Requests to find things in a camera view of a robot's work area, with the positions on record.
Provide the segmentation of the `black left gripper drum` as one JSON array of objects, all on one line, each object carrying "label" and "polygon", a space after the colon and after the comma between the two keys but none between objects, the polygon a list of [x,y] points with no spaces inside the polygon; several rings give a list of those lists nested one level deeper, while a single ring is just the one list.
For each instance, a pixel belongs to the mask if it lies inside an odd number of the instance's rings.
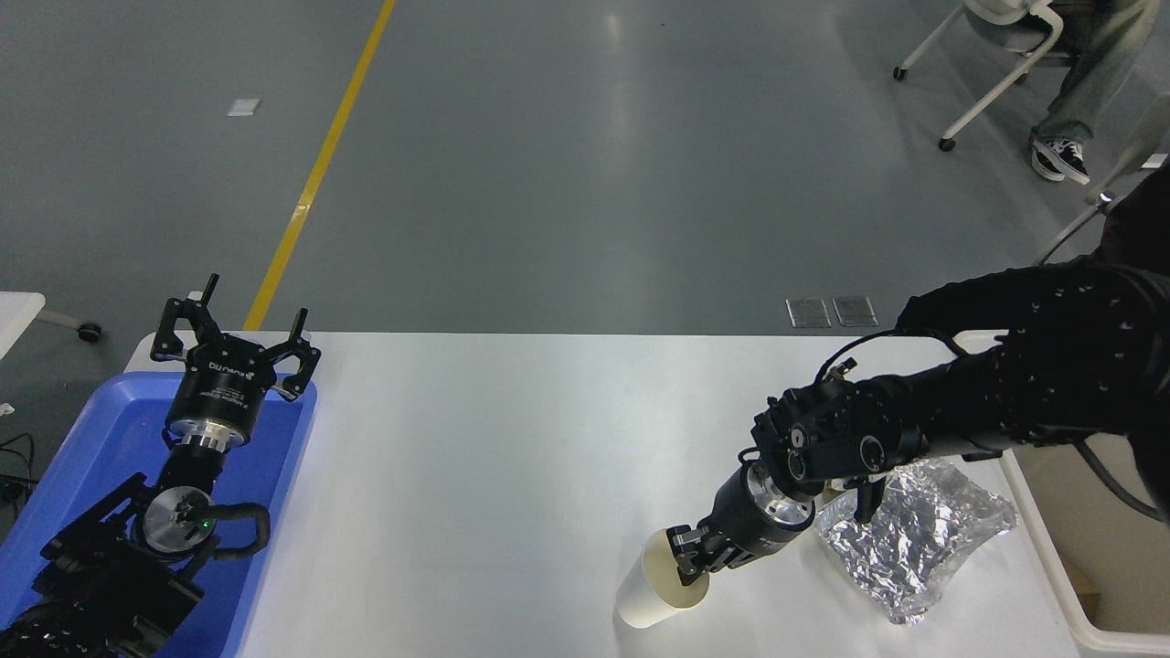
[{"label": "black left gripper drum", "polygon": [[198,345],[188,352],[176,399],[166,414],[172,436],[181,437],[201,424],[229,429],[234,438],[249,438],[259,425],[267,391],[275,383],[264,348],[229,334],[222,347]]}]

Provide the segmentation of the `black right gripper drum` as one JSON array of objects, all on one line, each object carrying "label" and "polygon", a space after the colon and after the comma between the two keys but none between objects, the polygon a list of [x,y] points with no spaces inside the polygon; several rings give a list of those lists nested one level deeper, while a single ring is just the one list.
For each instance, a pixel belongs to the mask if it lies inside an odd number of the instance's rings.
[{"label": "black right gripper drum", "polygon": [[766,468],[739,468],[720,487],[711,514],[702,521],[706,540],[730,540],[737,569],[782,551],[814,523],[814,496],[785,491]]}]

